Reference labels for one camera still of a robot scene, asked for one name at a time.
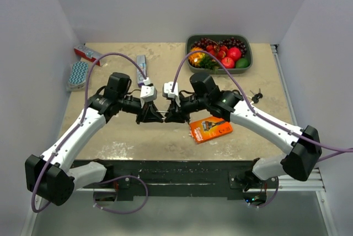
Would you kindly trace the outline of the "black padlock keys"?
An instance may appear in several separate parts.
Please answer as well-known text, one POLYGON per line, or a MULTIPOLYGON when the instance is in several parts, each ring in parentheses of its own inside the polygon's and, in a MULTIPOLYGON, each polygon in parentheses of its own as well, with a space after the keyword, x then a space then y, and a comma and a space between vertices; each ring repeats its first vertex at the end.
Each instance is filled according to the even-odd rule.
POLYGON ((253 104, 257 104, 259 102, 260 99, 263 98, 263 94, 261 92, 261 89, 259 88, 258 92, 253 92, 253 91, 250 91, 252 93, 252 97, 251 97, 251 100, 252 100, 252 103, 253 104))

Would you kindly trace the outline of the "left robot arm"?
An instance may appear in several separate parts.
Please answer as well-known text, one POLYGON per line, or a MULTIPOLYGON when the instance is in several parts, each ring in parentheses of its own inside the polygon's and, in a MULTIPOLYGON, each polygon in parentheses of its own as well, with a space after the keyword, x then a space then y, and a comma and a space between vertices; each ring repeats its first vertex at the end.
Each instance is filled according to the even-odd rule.
POLYGON ((95 159, 73 168, 77 155, 88 141, 119 111, 136 115, 136 122, 163 122, 153 101, 157 91, 149 78, 143 80, 140 97, 129 94, 131 79, 114 72, 84 106, 78 119, 62 137, 42 155, 31 155, 25 161, 27 189, 33 196, 63 205, 72 193, 93 183, 109 187, 114 182, 112 164, 95 159))

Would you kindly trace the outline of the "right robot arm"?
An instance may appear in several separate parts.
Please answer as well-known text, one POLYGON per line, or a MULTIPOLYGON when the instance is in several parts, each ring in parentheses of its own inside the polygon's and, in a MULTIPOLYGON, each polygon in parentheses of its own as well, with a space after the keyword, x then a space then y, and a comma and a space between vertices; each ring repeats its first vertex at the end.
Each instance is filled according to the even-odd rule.
POLYGON ((289 175, 306 181, 322 155, 316 128, 287 124, 248 103, 245 97, 230 90, 220 90, 207 73, 190 77, 193 93, 184 97, 175 82, 163 85, 163 96, 170 100, 165 122, 184 123, 193 112, 207 110, 212 116, 243 126, 264 137, 281 150, 271 158, 258 158, 252 167, 237 175, 240 183, 257 188, 269 178, 289 175))

